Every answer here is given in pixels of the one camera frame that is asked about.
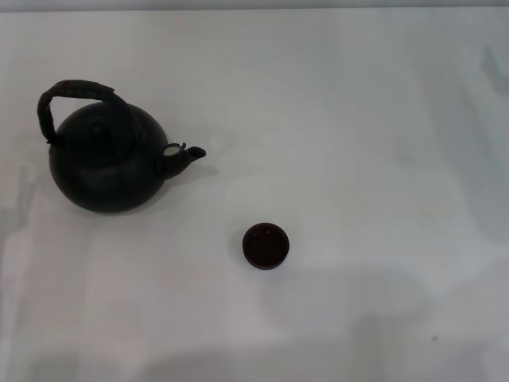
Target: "teapot handle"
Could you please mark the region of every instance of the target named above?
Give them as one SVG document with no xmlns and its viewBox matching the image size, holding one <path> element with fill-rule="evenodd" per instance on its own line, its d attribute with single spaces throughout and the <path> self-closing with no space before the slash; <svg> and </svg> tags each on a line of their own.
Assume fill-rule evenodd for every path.
<svg viewBox="0 0 509 382">
<path fill-rule="evenodd" d="M 96 82 L 85 80 L 64 80 L 56 83 L 51 89 L 41 95 L 37 105 L 37 116 L 44 137 L 49 144 L 56 145 L 61 142 L 61 137 L 56 134 L 53 124 L 53 116 L 49 104 L 54 97 L 97 99 L 112 105 L 118 106 L 119 110 L 130 116 L 134 133 L 142 137 L 142 130 L 136 120 L 134 113 L 129 105 L 114 93 L 114 89 L 98 84 Z"/>
</svg>

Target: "white surface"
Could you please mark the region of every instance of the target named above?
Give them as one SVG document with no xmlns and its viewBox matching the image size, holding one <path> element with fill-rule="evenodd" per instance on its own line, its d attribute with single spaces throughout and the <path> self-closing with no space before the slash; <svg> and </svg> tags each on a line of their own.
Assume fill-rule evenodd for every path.
<svg viewBox="0 0 509 382">
<path fill-rule="evenodd" d="M 260 10 L 362 6 L 501 6 L 509 0 L 0 0 L 0 11 Z"/>
<path fill-rule="evenodd" d="M 508 14 L 0 15 L 2 382 L 507 380 Z M 135 213 L 78 209 L 36 118 L 67 78 L 208 156 Z M 273 271 L 240 252 L 260 221 Z"/>
</svg>

